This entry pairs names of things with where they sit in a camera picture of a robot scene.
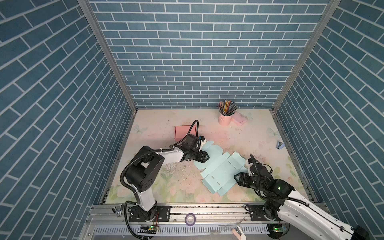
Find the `light blue paper box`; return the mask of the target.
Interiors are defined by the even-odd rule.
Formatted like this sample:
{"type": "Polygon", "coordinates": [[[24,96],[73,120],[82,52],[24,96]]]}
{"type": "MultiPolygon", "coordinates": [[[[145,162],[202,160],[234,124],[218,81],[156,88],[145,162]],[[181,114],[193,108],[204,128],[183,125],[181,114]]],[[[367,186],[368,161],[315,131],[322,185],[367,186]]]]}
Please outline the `light blue paper box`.
{"type": "Polygon", "coordinates": [[[194,165],[202,171],[202,183],[212,194],[225,195],[237,183],[234,176],[248,172],[246,160],[239,153],[224,152],[213,141],[204,144],[202,151],[209,155],[209,159],[205,163],[194,161],[194,165]]]}

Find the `pink paper box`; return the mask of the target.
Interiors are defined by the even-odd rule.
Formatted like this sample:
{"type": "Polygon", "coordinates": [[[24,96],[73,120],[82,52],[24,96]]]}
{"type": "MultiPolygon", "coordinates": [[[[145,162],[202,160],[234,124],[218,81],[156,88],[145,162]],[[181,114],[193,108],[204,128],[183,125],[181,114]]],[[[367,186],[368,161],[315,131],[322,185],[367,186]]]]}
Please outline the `pink paper box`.
{"type": "MultiPolygon", "coordinates": [[[[175,141],[178,142],[184,138],[188,134],[190,128],[191,126],[175,126],[175,141]]],[[[196,135],[196,133],[197,127],[193,126],[189,134],[196,135]]]]}

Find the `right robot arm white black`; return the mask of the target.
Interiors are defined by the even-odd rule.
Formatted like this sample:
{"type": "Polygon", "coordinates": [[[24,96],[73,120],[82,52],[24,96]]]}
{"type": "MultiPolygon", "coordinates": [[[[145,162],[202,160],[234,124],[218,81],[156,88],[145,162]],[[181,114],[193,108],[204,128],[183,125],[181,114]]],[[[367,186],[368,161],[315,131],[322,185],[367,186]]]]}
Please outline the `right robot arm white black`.
{"type": "Polygon", "coordinates": [[[307,200],[292,185],[272,176],[272,168],[248,159],[248,171],[234,175],[237,184],[254,192],[264,201],[263,208],[245,205],[251,217],[263,213],[269,221],[283,221],[314,240],[368,240],[369,233],[361,226],[352,227],[307,200]]]}

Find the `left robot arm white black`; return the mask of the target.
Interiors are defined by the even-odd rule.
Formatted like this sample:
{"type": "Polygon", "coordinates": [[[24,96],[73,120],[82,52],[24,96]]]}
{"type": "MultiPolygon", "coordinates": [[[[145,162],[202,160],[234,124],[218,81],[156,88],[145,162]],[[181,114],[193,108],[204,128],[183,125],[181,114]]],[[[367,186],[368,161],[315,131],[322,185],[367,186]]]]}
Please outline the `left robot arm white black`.
{"type": "Polygon", "coordinates": [[[124,221],[130,234],[138,240],[150,240],[152,236],[136,234],[129,222],[132,210],[140,220],[150,222],[158,217],[158,203],[153,195],[152,185],[161,168],[168,164],[196,161],[205,163],[209,154],[202,150],[206,139],[199,135],[199,121],[195,120],[187,134],[166,149],[152,149],[143,146],[120,174],[121,185],[130,190],[136,202],[126,201],[123,207],[124,221]]]}

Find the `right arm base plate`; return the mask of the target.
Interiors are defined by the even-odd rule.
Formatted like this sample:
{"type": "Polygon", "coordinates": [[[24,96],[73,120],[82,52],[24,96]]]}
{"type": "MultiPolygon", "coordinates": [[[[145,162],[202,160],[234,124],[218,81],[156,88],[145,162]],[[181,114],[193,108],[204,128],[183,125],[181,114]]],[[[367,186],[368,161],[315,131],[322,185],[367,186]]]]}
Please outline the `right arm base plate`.
{"type": "Polygon", "coordinates": [[[251,221],[285,222],[278,216],[281,206],[279,203],[266,202],[262,205],[244,205],[244,209],[249,212],[251,221]]]}

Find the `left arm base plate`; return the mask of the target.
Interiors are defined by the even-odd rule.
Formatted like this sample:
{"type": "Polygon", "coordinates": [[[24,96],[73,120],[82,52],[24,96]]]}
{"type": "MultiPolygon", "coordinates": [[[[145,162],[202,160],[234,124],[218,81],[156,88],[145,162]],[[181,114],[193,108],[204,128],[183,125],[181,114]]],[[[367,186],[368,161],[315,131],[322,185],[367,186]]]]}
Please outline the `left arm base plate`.
{"type": "Polygon", "coordinates": [[[148,212],[144,211],[139,206],[132,206],[128,210],[129,222],[169,222],[171,207],[154,205],[148,212]]]}

